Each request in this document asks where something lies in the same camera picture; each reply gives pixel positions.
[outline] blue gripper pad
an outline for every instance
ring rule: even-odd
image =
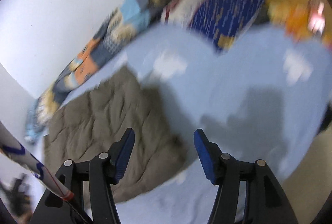
[[[114,179],[117,183],[125,175],[130,155],[135,144],[135,132],[127,128],[120,141],[112,144],[110,148],[111,164],[115,166]]]
[[[206,178],[215,184],[217,181],[215,169],[220,164],[219,156],[221,155],[219,147],[210,143],[200,128],[194,133],[194,144]]]

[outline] wrinkled fabric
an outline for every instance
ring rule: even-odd
[[[115,202],[148,192],[179,172],[186,159],[180,138],[170,133],[158,95],[141,90],[126,67],[54,114],[44,137],[44,163],[55,173],[67,159],[91,160],[128,127],[135,145],[123,179],[112,185]],[[84,193],[88,201],[87,186]]]
[[[170,0],[125,0],[28,111],[25,138],[35,143],[67,95],[110,61],[161,14]]]

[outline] metal screw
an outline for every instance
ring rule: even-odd
[[[222,158],[222,159],[226,159],[226,160],[227,160],[227,159],[230,159],[230,154],[228,154],[228,153],[222,153],[222,154],[221,154],[221,158]]]
[[[108,157],[108,154],[106,152],[102,152],[102,153],[99,154],[100,159],[105,159],[107,157]]]
[[[266,162],[265,162],[264,160],[262,160],[262,159],[259,159],[259,160],[257,160],[257,164],[258,164],[259,166],[261,166],[261,167],[264,167],[265,164],[266,164]]]
[[[71,159],[67,159],[63,164],[64,166],[68,167],[70,165],[72,165],[73,161]]]

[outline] white wall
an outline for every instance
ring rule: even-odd
[[[24,141],[24,126],[27,109],[33,98],[26,92],[0,64],[0,120],[9,132],[28,150],[32,147]],[[0,179],[9,185],[13,177],[29,172],[0,154]]]
[[[1,0],[0,63],[34,98],[123,0]]]

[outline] mattress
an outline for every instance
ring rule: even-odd
[[[159,88],[171,130],[189,151],[186,167],[172,180],[117,204],[123,223],[207,223],[218,187],[197,158],[197,128],[238,160],[265,159],[284,182],[317,134],[332,87],[331,56],[316,40],[295,45],[283,29],[266,25],[217,53],[194,33],[158,24],[71,92],[64,105],[123,65],[143,87]],[[237,220],[244,198],[241,184]]]

